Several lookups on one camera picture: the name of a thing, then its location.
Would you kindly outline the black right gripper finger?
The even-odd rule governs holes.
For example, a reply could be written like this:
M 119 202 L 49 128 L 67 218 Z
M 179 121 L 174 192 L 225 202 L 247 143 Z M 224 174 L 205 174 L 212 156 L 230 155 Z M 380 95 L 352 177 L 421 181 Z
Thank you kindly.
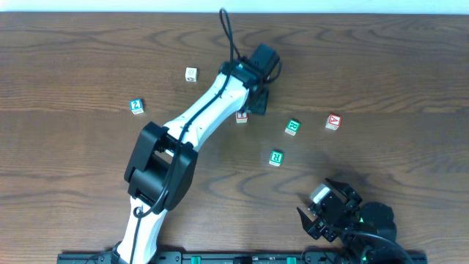
M 300 209 L 297 208 L 300 215 L 301 224 L 304 230 L 311 230 L 314 228 L 314 222 Z
M 352 187 L 349 183 L 343 183 L 335 180 L 331 180 L 330 178 L 325 179 L 327 183 L 336 189 L 340 194 L 351 194 Z

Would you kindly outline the red letter I block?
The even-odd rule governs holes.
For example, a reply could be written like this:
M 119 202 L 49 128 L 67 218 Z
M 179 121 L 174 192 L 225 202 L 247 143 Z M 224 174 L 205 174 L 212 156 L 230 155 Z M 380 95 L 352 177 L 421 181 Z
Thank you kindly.
M 246 112 L 237 111 L 235 113 L 237 123 L 246 123 L 248 121 L 248 114 Z

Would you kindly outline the blue number 2 block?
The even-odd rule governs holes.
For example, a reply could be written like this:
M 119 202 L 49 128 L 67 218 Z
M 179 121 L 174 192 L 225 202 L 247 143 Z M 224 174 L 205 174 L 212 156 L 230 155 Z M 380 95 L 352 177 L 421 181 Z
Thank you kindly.
M 132 111 L 133 114 L 142 114 L 144 113 L 144 107 L 143 103 L 140 98 L 131 100 L 129 102 L 130 105 L 130 110 Z

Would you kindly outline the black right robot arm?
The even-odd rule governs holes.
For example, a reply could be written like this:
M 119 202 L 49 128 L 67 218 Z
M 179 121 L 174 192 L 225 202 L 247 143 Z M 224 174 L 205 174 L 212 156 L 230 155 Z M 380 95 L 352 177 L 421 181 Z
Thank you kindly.
M 413 263 L 410 253 L 397 242 L 393 209 L 380 202 L 362 205 L 362 197 L 348 183 L 327 179 L 310 195 L 310 219 L 297 209 L 303 230 L 313 239 L 332 243 L 339 239 L 343 249 L 334 263 Z

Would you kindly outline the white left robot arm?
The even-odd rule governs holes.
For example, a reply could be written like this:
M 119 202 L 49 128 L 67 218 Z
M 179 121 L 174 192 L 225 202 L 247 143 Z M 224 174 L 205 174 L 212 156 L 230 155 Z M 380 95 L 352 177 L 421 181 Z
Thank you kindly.
M 211 87 L 188 110 L 159 126 L 145 125 L 125 169 L 130 215 L 125 236 L 111 254 L 112 263 L 149 263 L 166 214 L 192 184 L 199 150 L 237 111 L 264 114 L 267 84 L 281 62 L 242 58 L 224 62 Z

